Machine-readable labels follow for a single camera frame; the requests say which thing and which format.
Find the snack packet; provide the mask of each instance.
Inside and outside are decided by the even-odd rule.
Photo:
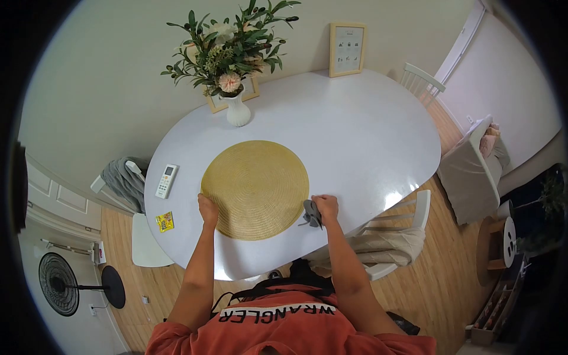
[[[172,212],[169,211],[166,214],[159,215],[156,217],[156,224],[160,228],[160,233],[174,229],[174,220],[172,218]]]

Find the wooden floor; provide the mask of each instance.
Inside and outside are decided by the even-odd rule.
[[[437,102],[428,111],[440,133],[444,154],[461,134]],[[419,190],[423,189],[430,189],[432,198],[422,253],[413,265],[398,268],[371,284],[386,310],[418,325],[421,335],[437,339],[438,354],[455,354],[463,344],[464,326],[473,320],[493,287],[492,283],[483,287],[477,279],[475,254],[481,221],[458,227],[436,176]],[[133,265],[131,225],[130,217],[103,209],[101,237],[107,261],[120,273],[127,300],[124,308],[112,311],[130,348],[144,351],[154,325],[162,322],[173,307],[184,270],[177,265],[164,268]],[[281,271],[286,275],[288,266],[281,267]],[[215,299],[226,291],[249,289],[265,278],[266,275],[261,275],[235,282],[216,281]],[[143,296],[149,298],[149,304],[142,303]]]

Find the orange shirt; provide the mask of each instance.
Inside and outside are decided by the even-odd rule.
[[[270,289],[314,290],[304,285]],[[337,304],[335,295],[324,298]],[[436,340],[428,336],[357,332],[333,306],[300,291],[259,297],[225,308],[192,332],[179,323],[154,327],[146,354],[257,355],[272,346],[282,355],[304,354],[434,354]]]

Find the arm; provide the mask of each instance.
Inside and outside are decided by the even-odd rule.
[[[337,198],[321,195],[312,196],[312,200],[327,230],[332,280],[341,312],[359,332],[405,334],[377,302],[363,264],[345,240],[337,221]]]
[[[213,305],[213,233],[217,225],[219,208],[199,194],[199,212],[203,217],[203,231],[187,264],[178,298],[168,321],[181,323],[195,332],[211,316]]]

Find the gold placemat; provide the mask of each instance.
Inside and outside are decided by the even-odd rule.
[[[221,152],[201,180],[219,205],[217,230],[239,240],[273,237],[302,214],[310,184],[302,161],[288,148],[249,140]]]

